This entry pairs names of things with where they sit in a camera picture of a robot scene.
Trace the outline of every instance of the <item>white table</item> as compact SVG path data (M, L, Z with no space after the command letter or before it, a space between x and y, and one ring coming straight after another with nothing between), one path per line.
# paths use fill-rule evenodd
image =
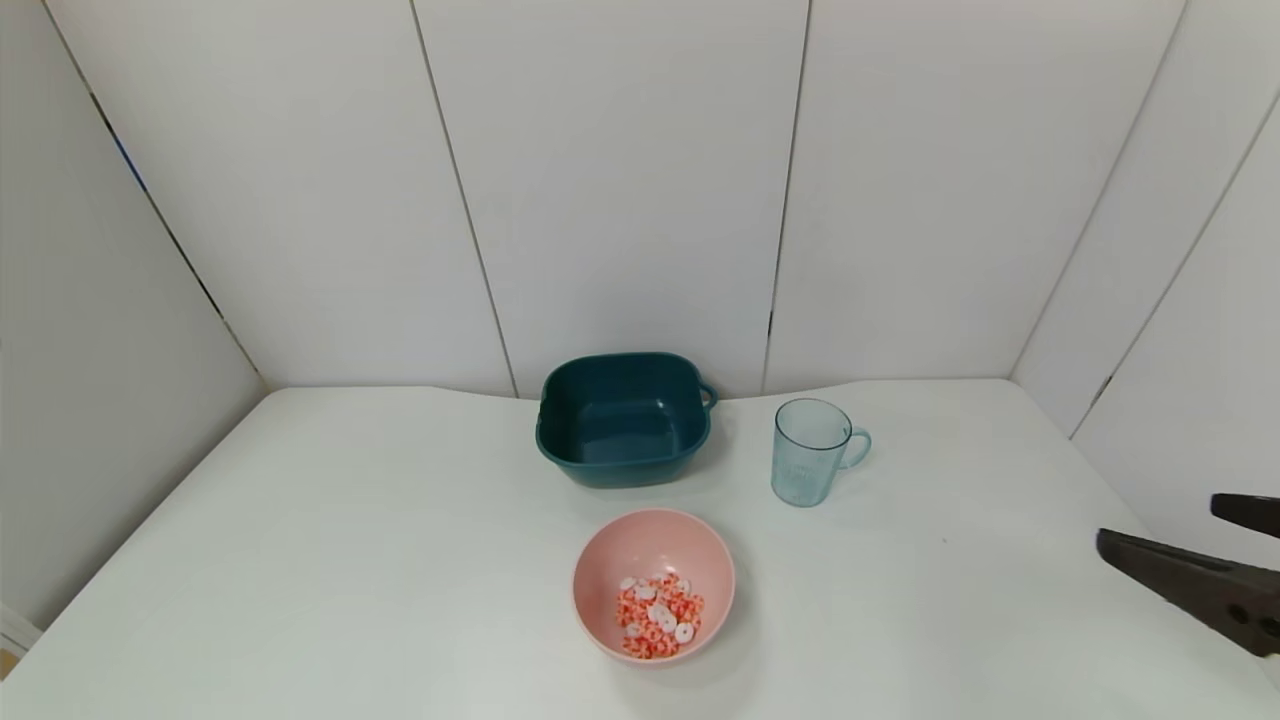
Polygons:
M730 400L675 484L591 491L531 401L289 389L250 415L4 688L4 719L1268 719L1258 664L1105 565L1142 528L1018 387L806 393L876 438L819 507L769 489L778 397ZM608 660L570 575L643 506L739 569L728 624L669 670Z

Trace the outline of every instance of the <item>bowl rim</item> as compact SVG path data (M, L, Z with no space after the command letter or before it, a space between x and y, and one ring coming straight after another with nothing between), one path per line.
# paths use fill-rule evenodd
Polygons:
M582 611L579 610L579 607L577 607L577 597L573 594L573 585L575 585L575 580L577 580L577 569L579 569L579 565L581 565L581 562L582 562L582 555L586 553L586 548L590 547L593 542L595 542L595 538L598 538L600 536L600 533L603 533L605 529L608 529L614 523L622 520L623 518L630 518L631 515L641 515L641 514L648 514L648 512L669 512L672 515L681 515L685 519L692 520L694 523L698 523L699 525L707 528L707 530L709 530L712 533L712 537L716 538L716 542L719 543L721 550L724 551L724 557L728 559L728 579L730 579L730 585L728 585L728 598L724 602L724 619L721 620L721 623L718 625L716 625L714 628L712 628L710 634L707 635L705 638L703 638L703 642L698 643L698 647L695 647L694 650L691 650L689 652L677 652L676 655L672 655L671 657L650 657L650 659L645 660L645 659L641 659L641 657L631 657L630 655L623 655L622 652L620 652L620 651L617 651L617 650L614 650L614 648L604 644L603 642L600 642L599 638L595 637L595 633L593 633L590 630L590 628L586 626L586 623L582 621ZM577 553L577 560L573 562L573 575L570 578L570 584L568 584L568 598L570 598L570 602L572 602L572 605L573 605L573 618L577 620L577 626L582 629L582 633L585 633L586 637L590 638L593 643L595 643L595 647L603 650L611 657L614 657L614 659L621 660L623 662L635 664L635 665L644 665L644 666L658 666L658 665L669 665L672 662L680 662L682 660L687 660L689 657L696 655L704 647L707 647L708 644L710 644L710 642L713 639L716 639L716 635L719 634L721 628L724 626L724 623L728 621L728 614L730 614L730 611L733 610L733 596L735 594L737 594L737 566L733 564L733 553L730 552L728 543L724 542L724 538L722 538L721 534L716 532L716 528L713 528L710 525L710 523L708 523L707 520L703 520L701 518L699 518L698 515L694 515L692 512L685 512L684 510L676 510L675 507L641 507L639 510L632 510L630 512L623 512L622 515L618 515L617 518L614 518L614 519L609 520L608 523L600 525L600 528L598 530L595 530L594 533L591 533L590 539L588 539L586 543L582 544L582 551Z
M678 360L682 365L686 365L690 370L694 372L694 377L698 379L699 383L703 382L703 373L701 370L698 369L698 365L695 365L692 360L685 357L684 355L680 355L678 352L671 352L667 350L632 350L623 352L596 352L595 355L579 355L577 357L571 357L557 365L556 369L553 369L550 373L547 373L547 379L543 380L543 389L538 396L538 400L539 402L545 401L547 389L550 387L552 379L554 379L556 375L558 375L559 373L567 370L573 365L586 364L591 361L600 361L600 360L620 360L622 357L645 357L645 356L669 357L673 360Z

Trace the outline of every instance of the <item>white bead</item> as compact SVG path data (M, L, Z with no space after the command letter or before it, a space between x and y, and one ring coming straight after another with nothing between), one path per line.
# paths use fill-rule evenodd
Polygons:
M654 623L662 623L663 618L673 616L671 614L671 609L668 609L666 605L660 602L650 605L648 612L649 612L649 619L653 620Z

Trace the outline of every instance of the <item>white wall panel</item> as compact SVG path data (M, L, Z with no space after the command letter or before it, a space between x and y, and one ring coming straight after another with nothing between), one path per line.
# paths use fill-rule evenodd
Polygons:
M1280 569L1275 538L1210 515L1215 492L1280 497L1280 114L1075 445L1165 542ZM1280 657L1266 666L1280 685Z
M1280 3L1192 0L1023 357L1064 433L1151 316L1280 88Z
M1005 377L1181 0L814 0L769 392Z
M275 386L512 392L407 0L51 0Z
M0 600L45 626L265 388L36 0L0 1Z
M760 389L805 0L417 0L516 384L668 350Z

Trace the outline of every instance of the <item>light blue cup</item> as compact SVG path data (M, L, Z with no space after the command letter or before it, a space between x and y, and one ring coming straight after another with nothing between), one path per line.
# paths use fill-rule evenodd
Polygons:
M850 438L861 448L845 457ZM813 507L831 492L836 473L858 465L872 448L872 436L829 402L801 397L783 402L773 416L773 493L796 507Z

